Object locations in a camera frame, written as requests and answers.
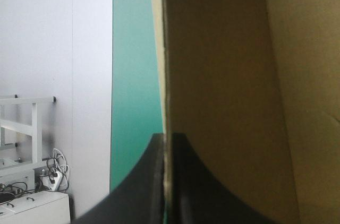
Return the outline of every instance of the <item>black plastic part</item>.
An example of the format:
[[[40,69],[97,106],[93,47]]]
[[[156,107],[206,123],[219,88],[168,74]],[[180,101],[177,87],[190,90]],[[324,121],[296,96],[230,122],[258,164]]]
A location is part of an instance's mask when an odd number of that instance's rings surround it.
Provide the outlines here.
[[[171,224],[269,224],[206,168],[184,134],[173,135]]]
[[[73,224],[162,224],[163,174],[163,135],[155,134],[125,180]]]
[[[15,197],[11,194],[1,194],[0,195],[0,204],[7,202],[9,200],[14,199]]]

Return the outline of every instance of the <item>metal rack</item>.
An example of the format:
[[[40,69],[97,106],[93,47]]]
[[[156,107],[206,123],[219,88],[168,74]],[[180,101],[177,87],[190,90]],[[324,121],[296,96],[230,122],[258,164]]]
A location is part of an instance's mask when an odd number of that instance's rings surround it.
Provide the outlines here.
[[[41,104],[54,103],[55,97],[48,98],[18,98],[14,96],[0,97],[0,114],[4,110],[5,105],[22,105],[30,104],[32,108],[32,125],[13,122],[10,120],[2,119],[0,116],[0,150],[12,149],[15,144],[5,143],[5,130],[12,130],[21,134],[32,137],[32,161],[18,163],[14,166],[0,168],[0,177],[5,175],[15,174],[21,171],[35,169],[46,165],[43,161],[42,148],[43,148],[43,131],[41,126]]]

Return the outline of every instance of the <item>white cabinet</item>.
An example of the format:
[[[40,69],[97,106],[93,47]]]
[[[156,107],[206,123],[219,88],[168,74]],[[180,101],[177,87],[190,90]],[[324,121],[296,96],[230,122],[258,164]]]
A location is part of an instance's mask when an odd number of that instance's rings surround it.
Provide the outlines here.
[[[0,206],[0,224],[68,224],[69,196],[42,191]]]

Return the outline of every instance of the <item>teal panel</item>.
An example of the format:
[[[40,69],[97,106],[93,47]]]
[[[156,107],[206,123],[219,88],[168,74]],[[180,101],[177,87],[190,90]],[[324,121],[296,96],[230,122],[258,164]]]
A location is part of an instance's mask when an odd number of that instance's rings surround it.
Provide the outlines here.
[[[151,0],[113,0],[112,106],[114,189],[163,130]]]

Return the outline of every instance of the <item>cardboard box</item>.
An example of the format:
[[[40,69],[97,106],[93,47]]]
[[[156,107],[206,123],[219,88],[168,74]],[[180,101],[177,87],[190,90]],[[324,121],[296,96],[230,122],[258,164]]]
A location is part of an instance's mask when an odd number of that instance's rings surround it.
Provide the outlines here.
[[[164,0],[169,131],[279,223],[340,222],[340,0]]]

